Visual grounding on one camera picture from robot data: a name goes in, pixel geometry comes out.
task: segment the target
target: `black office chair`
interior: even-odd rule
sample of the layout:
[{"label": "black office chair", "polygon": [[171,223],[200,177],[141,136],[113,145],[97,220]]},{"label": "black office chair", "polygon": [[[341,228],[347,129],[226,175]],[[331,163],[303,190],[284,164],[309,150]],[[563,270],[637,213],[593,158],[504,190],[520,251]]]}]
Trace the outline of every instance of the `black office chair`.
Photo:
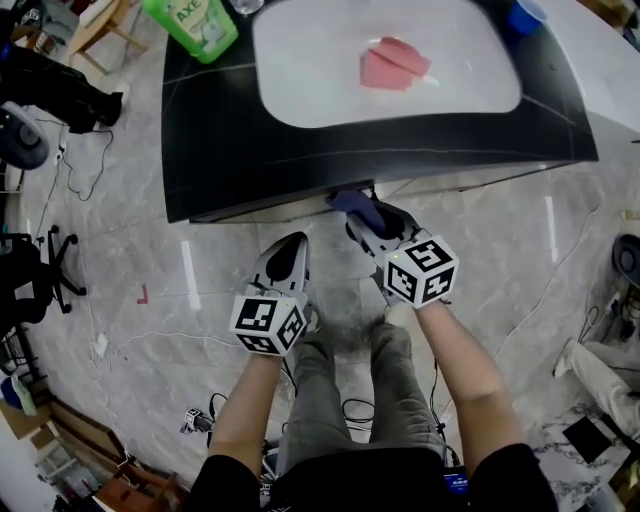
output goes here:
[{"label": "black office chair", "polygon": [[[86,295],[86,288],[73,285],[62,273],[62,261],[69,244],[77,244],[78,237],[69,235],[58,254],[53,236],[59,231],[52,226],[47,234],[49,263],[42,263],[40,251],[26,234],[0,234],[0,247],[11,241],[11,252],[0,255],[0,336],[6,335],[21,322],[38,323],[55,297],[63,313],[71,312],[71,305],[62,299],[61,285],[75,295]],[[15,291],[32,283],[33,298],[16,299]]]}]

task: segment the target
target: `cable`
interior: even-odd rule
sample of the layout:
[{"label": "cable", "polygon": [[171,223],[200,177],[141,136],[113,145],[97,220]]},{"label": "cable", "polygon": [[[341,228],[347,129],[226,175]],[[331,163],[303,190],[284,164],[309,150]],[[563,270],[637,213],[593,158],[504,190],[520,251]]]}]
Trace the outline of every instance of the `cable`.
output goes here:
[{"label": "cable", "polygon": [[[594,318],[594,321],[590,322],[589,320],[591,318],[591,312],[594,310],[596,312],[596,316]],[[595,325],[599,324],[602,321],[604,316],[599,321],[597,322],[595,321],[595,319],[597,319],[599,316],[600,316],[600,308],[598,306],[592,306],[589,312],[587,313],[586,318],[584,319],[584,323],[582,324],[582,329],[580,329],[580,336],[578,336],[578,343],[582,344],[587,334],[589,334],[589,331],[591,331],[591,329]]]},{"label": "cable", "polygon": [[362,400],[360,398],[347,398],[344,402],[342,402],[342,415],[344,416],[344,419],[347,421],[350,421],[351,423],[356,423],[356,424],[360,424],[363,425],[365,423],[369,423],[371,421],[373,421],[373,414],[371,415],[370,418],[354,418],[353,416],[349,416],[347,414],[347,404],[349,402],[355,402],[355,403],[359,403],[359,404],[365,404],[370,406],[372,409],[375,408],[375,406],[367,401],[367,400]]},{"label": "cable", "polygon": [[60,163],[56,165],[56,175],[53,178],[53,185],[51,185],[51,190],[49,190],[49,195],[47,196],[47,201],[44,203],[44,208],[42,209],[42,215],[40,216],[40,223],[38,224],[38,231],[36,231],[35,239],[37,240],[38,235],[40,235],[40,228],[42,228],[42,221],[44,220],[44,214],[47,211],[47,207],[49,206],[49,201],[51,200],[51,196],[53,195],[53,191],[56,188],[56,182],[58,181],[58,175],[60,174]]},{"label": "cable", "polygon": [[564,263],[573,255],[573,253],[575,252],[575,250],[580,246],[580,244],[582,244],[582,242],[584,242],[586,235],[589,234],[589,232],[591,231],[591,229],[587,230],[587,220],[589,220],[589,218],[592,215],[595,215],[596,212],[600,209],[600,207],[602,206],[602,199],[600,200],[600,204],[598,204],[598,206],[592,210],[591,212],[589,212],[587,214],[587,216],[584,219],[584,223],[582,224],[582,231],[580,232],[580,237],[578,238],[578,241],[576,242],[576,244],[573,246],[573,248],[565,255],[564,258],[562,258],[562,260],[560,261],[560,263],[558,263],[558,266],[553,270],[553,272],[551,273],[551,277],[549,278],[549,281],[547,282],[547,285],[545,286],[543,292],[542,292],[542,296],[540,297],[540,299],[538,300],[538,302],[536,303],[536,305],[533,307],[533,309],[531,311],[529,311],[529,313],[518,323],[518,325],[516,325],[513,329],[511,329],[511,331],[509,332],[509,334],[507,334],[507,337],[504,339],[504,341],[502,342],[502,344],[500,345],[500,348],[498,349],[498,351],[496,352],[494,359],[497,359],[498,354],[500,353],[500,351],[504,348],[505,344],[507,343],[507,341],[511,338],[511,336],[513,336],[519,329],[520,327],[522,327],[527,320],[529,320],[529,318],[531,318],[536,311],[538,311],[538,309],[540,309],[540,306],[542,305],[542,303],[544,302],[544,299],[547,297],[547,293],[549,291],[549,288],[551,287],[551,285],[553,284],[553,282],[556,279],[556,276],[558,274],[558,271],[560,270],[560,268],[562,268],[562,266],[564,265]]},{"label": "cable", "polygon": [[111,130],[109,130],[108,128],[106,130],[93,130],[91,133],[108,133],[109,135],[111,135],[111,138],[109,139],[109,142],[107,143],[107,145],[104,147],[104,149],[102,150],[102,162],[100,164],[100,172],[98,173],[98,176],[96,177],[96,179],[93,181],[93,183],[91,184],[91,189],[89,190],[89,195],[87,197],[85,197],[84,199],[82,198],[82,191],[80,190],[75,190],[72,186],[71,186],[71,173],[73,172],[73,167],[71,166],[71,164],[67,161],[67,157],[65,156],[65,153],[62,153],[62,161],[67,164],[67,166],[69,167],[69,174],[67,175],[67,188],[73,192],[75,195],[78,196],[78,199],[80,201],[82,201],[83,203],[88,201],[89,199],[91,199],[91,196],[93,195],[93,189],[95,188],[95,186],[98,184],[98,181],[100,180],[100,177],[102,176],[102,174],[104,173],[104,157],[107,153],[107,149],[109,149],[109,146],[111,146],[111,144],[113,144],[113,132]]},{"label": "cable", "polygon": [[609,366],[609,368],[611,368],[612,370],[623,370],[625,372],[640,373],[640,369],[637,368],[625,368],[623,366]]},{"label": "cable", "polygon": [[[39,122],[42,122],[42,123],[53,123],[53,124],[57,124],[59,126],[69,126],[66,123],[61,123],[59,121],[54,121],[53,119],[36,119],[36,121],[39,121]],[[109,128],[106,128],[104,130],[91,130],[88,133],[108,133],[109,135],[111,135],[111,138],[109,139],[109,142],[107,143],[107,145],[102,150],[102,160],[101,160],[101,164],[100,164],[100,172],[98,173],[98,176],[96,177],[96,179],[91,184],[91,189],[89,190],[89,195],[87,197],[85,197],[84,199],[82,198],[82,191],[81,190],[75,190],[71,186],[71,173],[73,172],[74,169],[73,169],[73,166],[67,160],[66,152],[64,150],[61,150],[62,151],[62,161],[67,165],[67,167],[69,167],[69,174],[67,175],[67,188],[71,192],[73,192],[75,195],[77,195],[78,199],[80,199],[80,201],[82,201],[82,202],[88,201],[91,198],[91,196],[93,195],[93,190],[96,187],[96,185],[98,184],[98,181],[100,180],[100,178],[102,177],[102,174],[104,173],[104,157],[107,154],[107,149],[109,149],[111,144],[113,144],[113,139],[114,139],[113,131],[110,130]]]},{"label": "cable", "polygon": [[211,415],[211,419],[213,420],[213,424],[214,425],[216,423],[216,409],[213,406],[213,400],[217,396],[221,396],[222,398],[224,398],[225,402],[228,400],[227,397],[225,395],[223,395],[222,393],[214,393],[213,395],[211,395],[211,398],[209,398],[209,414]]},{"label": "cable", "polygon": [[283,366],[284,374],[287,377],[289,377],[289,381],[291,382],[291,385],[293,386],[294,396],[298,396],[298,386],[296,386],[296,383],[293,380],[293,374],[291,373],[291,369],[289,368],[289,363],[287,363],[287,358],[286,357],[282,358],[282,366]]},{"label": "cable", "polygon": [[197,336],[197,335],[192,335],[192,334],[185,334],[183,332],[148,331],[148,332],[145,332],[144,334],[139,334],[137,336],[132,336],[131,338],[129,338],[129,341],[127,341],[126,343],[123,343],[122,345],[118,345],[118,347],[116,348],[115,352],[113,353],[113,356],[109,359],[109,370],[111,370],[111,360],[118,355],[118,352],[120,352],[120,349],[128,346],[129,343],[131,343],[133,340],[137,340],[139,338],[144,338],[145,336],[148,336],[149,334],[158,334],[159,336],[184,336],[185,338],[192,338],[192,339],[197,339],[197,340],[212,340],[212,341],[216,341],[216,342],[218,342],[218,343],[220,343],[222,345],[226,345],[227,347],[237,347],[237,348],[241,348],[242,347],[242,345],[240,345],[239,343],[229,343],[228,341],[223,341],[221,339],[214,338],[213,336]]},{"label": "cable", "polygon": [[[62,128],[60,129],[60,134],[58,136],[58,148],[60,148],[60,145],[62,144],[62,134],[64,133],[64,127],[65,125],[62,123],[58,123],[55,122],[56,124],[59,124],[60,126],[62,126]],[[38,236],[40,235],[40,229],[42,228],[42,221],[44,221],[44,214],[47,212],[47,207],[49,206],[49,201],[51,200],[51,196],[53,195],[53,191],[56,188],[56,183],[58,181],[58,176],[60,175],[60,161],[58,161],[56,163],[56,175],[53,178],[53,185],[51,185],[51,190],[49,190],[49,195],[47,196],[47,200],[44,203],[44,208],[42,209],[42,215],[40,216],[40,223],[38,224],[38,230],[36,231],[36,240],[38,239]]]},{"label": "cable", "polygon": [[616,320],[618,318],[618,315],[613,315],[611,317],[611,321],[609,322],[609,325],[607,326],[606,331],[604,331],[604,334],[602,335],[602,338],[600,339],[600,343],[604,343],[607,339],[607,336],[609,336],[609,333],[611,332],[611,329],[613,328],[613,325],[616,323]]},{"label": "cable", "polygon": [[431,415],[433,416],[433,421],[435,422],[436,425],[436,432],[438,432],[438,434],[440,435],[440,437],[442,438],[442,442],[444,444],[444,447],[442,449],[442,460],[444,461],[445,466],[447,465],[447,450],[449,450],[451,452],[451,460],[454,464],[454,466],[458,466],[460,465],[460,459],[458,458],[458,454],[456,453],[456,451],[447,444],[447,436],[444,433],[444,428],[446,427],[446,425],[444,423],[442,423],[440,421],[440,418],[438,417],[438,414],[436,413],[436,408],[435,408],[435,393],[436,393],[436,386],[438,385],[438,362],[434,361],[433,362],[433,368],[435,370],[435,376],[433,379],[433,386],[431,387],[431,394],[429,395],[429,409],[431,409]]}]

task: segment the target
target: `raw meat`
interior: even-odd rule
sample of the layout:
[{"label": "raw meat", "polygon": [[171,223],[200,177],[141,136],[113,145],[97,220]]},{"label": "raw meat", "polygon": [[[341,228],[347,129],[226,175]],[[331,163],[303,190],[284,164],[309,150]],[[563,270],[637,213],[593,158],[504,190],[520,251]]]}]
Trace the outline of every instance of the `raw meat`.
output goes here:
[{"label": "raw meat", "polygon": [[420,55],[413,46],[393,37],[383,37],[372,51],[421,77],[427,74],[431,65],[431,61]]},{"label": "raw meat", "polygon": [[382,58],[371,50],[362,57],[360,84],[374,89],[406,91],[413,77],[409,71]]}]

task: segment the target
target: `blue cup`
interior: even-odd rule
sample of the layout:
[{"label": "blue cup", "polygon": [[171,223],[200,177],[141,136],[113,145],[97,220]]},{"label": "blue cup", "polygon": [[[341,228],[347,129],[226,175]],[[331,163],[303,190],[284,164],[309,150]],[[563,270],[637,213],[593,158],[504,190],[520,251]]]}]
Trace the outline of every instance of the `blue cup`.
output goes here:
[{"label": "blue cup", "polygon": [[547,15],[533,0],[516,0],[509,13],[509,25],[518,34],[531,34],[542,23],[547,21]]}]

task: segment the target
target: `black cable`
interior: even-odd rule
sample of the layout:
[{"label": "black cable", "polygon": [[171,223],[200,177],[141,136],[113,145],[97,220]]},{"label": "black cable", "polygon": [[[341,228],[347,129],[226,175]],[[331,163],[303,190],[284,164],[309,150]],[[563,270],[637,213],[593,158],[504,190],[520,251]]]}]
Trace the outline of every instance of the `black cable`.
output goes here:
[{"label": "black cable", "polygon": [[214,393],[213,395],[211,395],[211,398],[209,398],[209,415],[211,416],[211,419],[213,420],[214,424],[216,422],[216,409],[215,407],[213,407],[213,400],[217,396],[221,396],[222,398],[224,398],[225,402],[227,401],[227,397],[224,396],[222,393]]},{"label": "black cable", "polygon": [[634,369],[634,368],[624,368],[622,366],[609,366],[609,368],[611,368],[612,370],[623,370],[625,372],[640,373],[640,370],[637,370],[637,369]]},{"label": "black cable", "polygon": [[342,415],[344,416],[345,420],[350,421],[351,423],[357,423],[361,425],[373,421],[373,414],[371,415],[370,418],[354,418],[353,416],[349,416],[346,411],[347,404],[349,402],[365,404],[365,405],[371,406],[371,408],[375,408],[374,405],[367,400],[362,400],[360,398],[347,398],[344,402],[342,402]]},{"label": "black cable", "polygon": [[294,395],[298,396],[298,386],[296,386],[296,382],[293,380],[293,374],[289,369],[289,363],[287,363],[286,357],[282,358],[282,364],[284,368],[284,373],[287,375],[287,377],[289,377],[289,380],[291,381],[291,385],[293,386]]},{"label": "black cable", "polygon": [[[43,122],[43,123],[53,123],[53,124],[57,124],[59,126],[69,126],[66,123],[61,123],[59,121],[54,121],[52,119],[36,119],[36,121],[40,121],[40,122]],[[100,172],[98,173],[98,177],[93,181],[93,183],[91,185],[91,189],[89,190],[89,195],[87,197],[85,197],[84,199],[82,199],[82,196],[81,196],[82,191],[74,190],[71,187],[71,172],[73,171],[73,167],[67,161],[67,157],[65,156],[65,151],[62,151],[62,148],[60,148],[60,142],[58,143],[58,148],[62,151],[62,161],[69,167],[69,174],[67,175],[67,188],[71,192],[73,192],[75,195],[77,195],[78,199],[80,199],[80,201],[82,201],[82,202],[88,201],[91,198],[91,196],[93,195],[93,189],[95,188],[95,186],[97,185],[98,181],[100,180],[100,177],[104,173],[104,157],[105,157],[105,155],[107,153],[107,149],[109,149],[109,146],[111,146],[111,144],[113,144],[113,139],[114,139],[113,131],[111,131],[109,128],[107,128],[105,130],[91,130],[88,133],[108,133],[109,135],[111,135],[111,138],[109,139],[109,142],[107,143],[107,145],[102,150],[102,162],[100,164]]]},{"label": "black cable", "polygon": [[[60,126],[62,126],[62,129],[60,130],[60,135],[58,136],[58,149],[60,149],[60,144],[62,144],[62,133],[64,132],[64,124],[62,123],[58,123],[55,122],[56,124],[59,124]],[[56,188],[56,182],[58,181],[58,176],[60,175],[60,162],[58,162],[56,164],[56,175],[53,178],[53,185],[51,185],[51,190],[49,191],[49,195],[47,196],[47,200],[44,203],[44,208],[42,209],[42,215],[40,216],[40,223],[38,224],[38,230],[36,231],[36,236],[35,239],[38,239],[38,236],[40,235],[40,228],[42,228],[42,221],[44,220],[44,214],[47,212],[47,207],[49,206],[49,201],[51,200],[51,196],[53,195],[53,191]]]},{"label": "black cable", "polygon": [[51,200],[51,196],[53,195],[53,191],[56,188],[56,182],[58,181],[58,175],[60,174],[60,165],[56,165],[56,175],[53,178],[53,185],[51,185],[51,190],[49,191],[49,195],[47,196],[47,201],[44,203],[44,208],[42,209],[42,215],[40,216],[40,223],[38,224],[38,231],[36,231],[36,239],[40,234],[40,228],[42,227],[42,221],[44,220],[44,214],[47,211],[47,207],[49,206],[49,201]]},{"label": "black cable", "polygon": [[[591,312],[594,310],[596,312],[596,316],[594,317],[593,321],[591,321]],[[578,343],[581,344],[584,341],[587,334],[589,334],[589,331],[591,331],[591,328],[596,324],[595,320],[598,318],[598,316],[600,316],[600,308],[598,306],[592,306],[591,309],[589,309],[589,312],[587,313],[587,316],[584,319],[584,323],[582,324],[582,329],[580,329],[580,336],[578,336]]]},{"label": "black cable", "polygon": [[436,393],[436,386],[438,385],[438,362],[434,361],[433,364],[434,370],[435,370],[435,377],[433,379],[433,386],[431,387],[431,395],[429,396],[429,409],[431,409],[431,415],[433,416],[433,421],[436,424],[436,432],[438,432],[438,434],[440,435],[440,437],[442,438],[442,442],[444,443],[444,452],[442,454],[442,458],[444,460],[445,466],[447,465],[447,450],[449,450],[451,452],[451,461],[453,462],[454,466],[459,466],[460,465],[460,459],[458,458],[458,454],[456,453],[456,451],[447,444],[447,436],[444,433],[444,428],[445,428],[445,424],[440,422],[440,418],[438,417],[438,413],[436,413],[436,408],[435,408],[435,393]]},{"label": "black cable", "polygon": [[109,135],[111,135],[111,138],[109,139],[109,142],[107,143],[107,145],[104,147],[104,150],[102,151],[102,162],[101,162],[101,166],[100,166],[100,172],[98,173],[98,176],[96,177],[96,179],[91,184],[91,189],[89,190],[89,195],[87,197],[85,197],[84,199],[82,198],[82,191],[75,190],[75,189],[73,189],[71,187],[71,173],[73,171],[73,167],[67,161],[67,157],[65,156],[65,153],[62,153],[62,161],[65,164],[67,164],[67,166],[69,167],[69,174],[67,175],[67,188],[71,192],[73,192],[75,195],[77,195],[78,199],[80,201],[82,201],[83,203],[88,201],[89,199],[91,199],[91,196],[93,195],[93,189],[98,184],[98,181],[100,180],[100,177],[102,176],[102,173],[104,173],[104,157],[105,157],[105,155],[107,153],[107,149],[109,149],[109,146],[111,146],[111,144],[113,144],[113,132],[111,130],[109,130],[108,128],[106,130],[93,130],[91,133],[108,133]]},{"label": "black cable", "polygon": [[618,315],[613,315],[611,317],[611,321],[609,322],[609,325],[607,326],[607,330],[604,331],[604,334],[602,335],[602,339],[600,340],[600,343],[604,343],[605,340],[607,339],[607,336],[609,336],[609,333],[611,332],[611,329],[613,328],[613,324],[616,323],[616,319],[618,318]]}]

